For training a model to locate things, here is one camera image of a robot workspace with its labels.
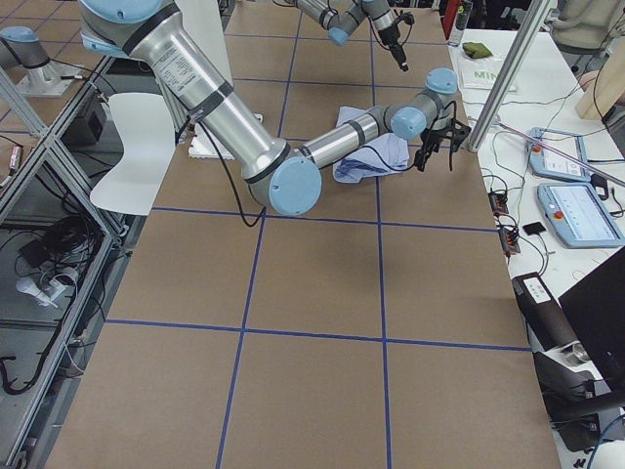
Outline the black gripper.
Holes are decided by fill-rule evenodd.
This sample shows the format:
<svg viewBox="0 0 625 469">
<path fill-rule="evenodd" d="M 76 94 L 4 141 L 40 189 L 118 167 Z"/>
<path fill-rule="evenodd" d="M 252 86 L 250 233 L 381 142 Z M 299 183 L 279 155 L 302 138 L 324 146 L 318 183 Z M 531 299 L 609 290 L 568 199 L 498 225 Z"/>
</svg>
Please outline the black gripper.
<svg viewBox="0 0 625 469">
<path fill-rule="evenodd" d="M 379 38 L 384 46 L 391 52 L 393 58 L 398 63 L 401 71 L 406 72 L 409 66 L 406 62 L 406 56 L 403 47 L 399 44 L 400 33 L 396 24 L 384 29 L 378 30 Z"/>
<path fill-rule="evenodd" d="M 418 171 L 424 171 L 432 153 L 439 151 L 440 145 L 444 141 L 442 133 L 447 124 L 439 129 L 429 128 L 422 132 L 420 136 L 422 145 L 415 151 L 414 160 L 414 166 Z"/>
</svg>

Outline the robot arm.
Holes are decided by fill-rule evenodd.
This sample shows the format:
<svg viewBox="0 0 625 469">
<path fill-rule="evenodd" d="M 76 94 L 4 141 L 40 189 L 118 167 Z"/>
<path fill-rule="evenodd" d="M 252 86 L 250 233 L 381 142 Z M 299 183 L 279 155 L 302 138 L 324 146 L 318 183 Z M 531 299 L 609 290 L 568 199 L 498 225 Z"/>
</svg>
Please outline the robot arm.
<svg viewBox="0 0 625 469">
<path fill-rule="evenodd" d="M 381 47 L 389 51 L 401 71 L 409 70 L 399 25 L 404 22 L 412 28 L 412 13 L 393 10 L 387 1 L 353 1 L 343 13 L 329 1 L 286 1 L 286 5 L 301 10 L 327 31 L 328 38 L 337 46 L 343 46 L 363 22 L 367 22 L 376 34 Z"/>
<path fill-rule="evenodd" d="M 83 1 L 84 45 L 105 55 L 146 63 L 177 97 L 196 124 L 213 134 L 241 166 L 241 176 L 258 203 L 282 215 L 312 209 L 322 189 L 321 169 L 394 133 L 420 138 L 415 154 L 424 168 L 442 140 L 457 151 L 471 129 L 456 117 L 457 77 L 433 69 L 411 101 L 376 106 L 329 132 L 292 148 L 272 136 L 235 94 L 188 34 L 174 1 Z"/>
</svg>

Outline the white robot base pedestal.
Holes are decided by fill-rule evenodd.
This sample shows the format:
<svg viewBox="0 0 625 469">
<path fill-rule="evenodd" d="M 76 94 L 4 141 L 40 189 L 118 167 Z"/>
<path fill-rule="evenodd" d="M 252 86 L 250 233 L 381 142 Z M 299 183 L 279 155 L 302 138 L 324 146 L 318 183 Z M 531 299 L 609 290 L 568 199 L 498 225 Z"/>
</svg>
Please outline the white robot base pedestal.
<svg viewBox="0 0 625 469">
<path fill-rule="evenodd" d="M 202 119 L 215 109 L 222 98 L 218 88 L 222 84 L 232 85 L 229 57 L 217 1 L 176 1 L 182 13 L 185 32 L 198 50 L 211 63 L 222 78 L 210 90 L 203 93 L 200 104 L 191 112 L 192 117 Z M 200 122 L 195 124 L 195 136 L 191 141 L 189 156 L 193 158 L 219 158 L 234 160 L 230 152 Z"/>
</svg>

